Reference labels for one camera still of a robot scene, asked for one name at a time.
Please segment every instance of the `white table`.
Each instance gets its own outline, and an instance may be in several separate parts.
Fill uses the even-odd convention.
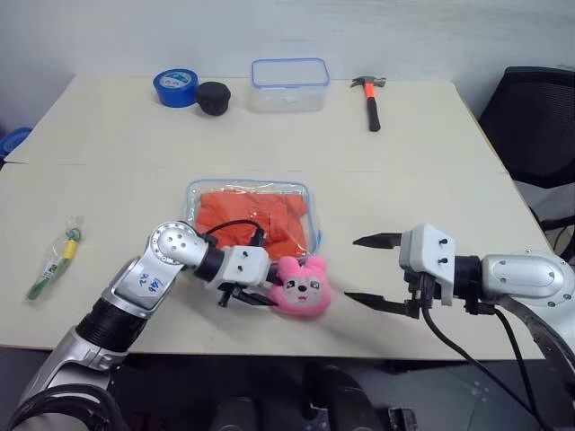
[[[11,154],[10,161],[22,164],[0,171],[0,344],[54,347],[122,264],[143,250],[150,231],[181,217],[185,188],[198,178],[306,183],[315,195],[333,304],[317,321],[238,302],[225,310],[217,306],[217,293],[180,277],[134,351],[458,359],[423,321],[371,311],[342,294],[407,297],[397,251],[351,242],[430,222],[457,239],[458,254],[548,248],[451,84],[390,83],[378,100],[382,131],[372,134],[362,96],[347,83],[335,83],[324,111],[256,115],[240,103],[247,83],[226,82],[238,95],[218,119],[195,108],[157,105],[149,79],[77,78],[71,84]],[[210,163],[224,145],[229,152]],[[68,215],[85,216],[77,257],[52,291],[25,303],[43,253]],[[466,315],[461,302],[437,305],[433,315],[472,355],[512,358],[493,317]],[[510,319],[524,356],[541,357],[524,326]],[[480,333],[489,336],[473,336]]]

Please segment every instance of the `orange towel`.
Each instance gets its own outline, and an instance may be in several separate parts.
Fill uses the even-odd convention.
[[[301,223],[306,214],[307,206],[300,195],[215,191],[201,195],[194,227],[204,233],[218,224],[251,219],[266,232],[264,247],[270,259],[277,260],[283,256],[306,255],[307,244]],[[249,224],[235,224],[214,232],[214,236],[219,248],[247,245],[254,230]]]

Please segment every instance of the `pink plush toy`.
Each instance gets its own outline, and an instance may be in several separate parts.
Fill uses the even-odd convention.
[[[274,285],[270,298],[276,309],[295,316],[317,316],[332,301],[332,290],[325,278],[325,260],[311,256],[303,267],[296,258],[284,257],[278,263],[278,277],[283,286]]]

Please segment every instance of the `black office chair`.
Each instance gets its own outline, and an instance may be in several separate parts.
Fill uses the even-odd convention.
[[[575,182],[575,72],[508,67],[479,119],[513,180],[550,189]],[[575,224],[571,215],[537,222],[544,231]],[[562,253],[575,256],[575,236]]]

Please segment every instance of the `plastic bag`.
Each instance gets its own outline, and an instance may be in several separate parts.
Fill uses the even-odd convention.
[[[26,298],[35,300],[48,287],[64,274],[75,256],[77,245],[82,239],[83,215],[70,216],[66,220],[66,230],[51,245],[46,253],[42,270],[32,285]]]
[[[199,233],[226,222],[252,220],[266,233],[264,248],[272,261],[284,256],[303,259],[319,247],[314,206],[302,183],[264,180],[196,180],[187,189],[184,220]],[[227,226],[212,234],[217,246],[248,245],[250,224]]]

